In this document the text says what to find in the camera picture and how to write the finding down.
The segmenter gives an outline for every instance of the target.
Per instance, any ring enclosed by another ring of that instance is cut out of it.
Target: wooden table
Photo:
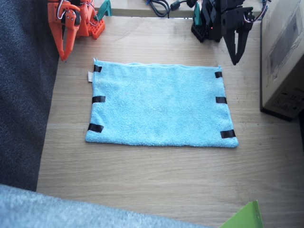
[[[222,40],[199,43],[191,19],[106,18],[98,40],[78,39],[59,62],[38,192],[219,227],[259,200],[265,227],[304,224],[299,122],[259,110],[259,24],[233,66]],[[86,143],[93,58],[223,68],[236,149]]]
[[[99,8],[104,0],[95,0],[95,7]],[[156,17],[151,9],[151,6],[146,5],[146,0],[112,0],[111,6],[113,15],[115,16],[128,16],[128,17]],[[171,5],[175,0],[167,0]],[[253,7],[253,11],[258,14],[262,9],[261,0],[245,0],[244,7]],[[159,10],[163,10],[163,6],[155,4]],[[173,18],[192,18],[194,8],[188,7],[186,3],[182,3],[180,8],[170,13]]]

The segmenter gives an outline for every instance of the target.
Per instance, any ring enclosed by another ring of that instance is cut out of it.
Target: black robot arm
[[[247,37],[256,21],[252,7],[243,8],[245,0],[203,0],[202,8],[197,0],[187,0],[195,5],[191,31],[200,42],[211,39],[220,42],[224,37],[232,63],[236,65],[244,54]],[[237,53],[235,32],[238,33]]]

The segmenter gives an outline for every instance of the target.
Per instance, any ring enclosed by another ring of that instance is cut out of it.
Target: blue towel
[[[86,141],[238,146],[221,68],[95,60]]]
[[[207,228],[0,184],[1,228]]]

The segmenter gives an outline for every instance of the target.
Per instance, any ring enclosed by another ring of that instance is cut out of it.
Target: cable
[[[147,5],[150,4],[150,6],[152,7],[154,13],[160,17],[160,18],[164,18],[166,16],[168,16],[169,18],[169,13],[171,11],[174,11],[176,9],[178,9],[180,7],[181,3],[186,2],[186,0],[183,1],[179,1],[177,0],[176,2],[172,3],[171,6],[169,6],[168,2],[166,0],[147,0]],[[160,4],[165,8],[165,12],[160,12],[158,9],[156,9],[154,4]]]
[[[63,1],[67,1],[67,0],[60,0],[60,2],[58,3],[57,11],[56,11],[56,16],[60,20],[62,19],[64,13],[66,12],[65,10],[63,10],[61,16],[59,16],[59,11],[60,11],[60,8],[61,8],[61,5],[62,5]]]
[[[244,21],[246,23],[254,23],[256,22],[257,20],[259,20],[261,18],[262,15],[264,15],[266,9],[267,9],[267,1],[271,2],[271,0],[263,0],[263,8],[262,8],[262,11],[261,13],[253,20],[253,21],[249,21],[246,19],[245,15],[244,15]]]
[[[96,11],[95,11],[95,9],[94,9],[94,6],[92,5],[92,2],[93,2],[93,0],[91,0],[90,3],[82,2],[81,5],[82,5],[82,4],[85,4],[85,5],[87,5],[88,7],[91,6],[91,7],[93,8],[93,12],[94,12],[94,14],[95,14],[95,16],[96,16],[96,19],[97,19],[97,24],[96,24],[96,25],[98,25],[98,24],[99,24],[98,16],[97,16],[97,14],[96,14]]]

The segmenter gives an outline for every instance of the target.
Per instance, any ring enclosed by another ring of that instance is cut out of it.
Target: cardboard box
[[[260,109],[292,120],[304,109],[304,0],[272,1],[261,23]]]

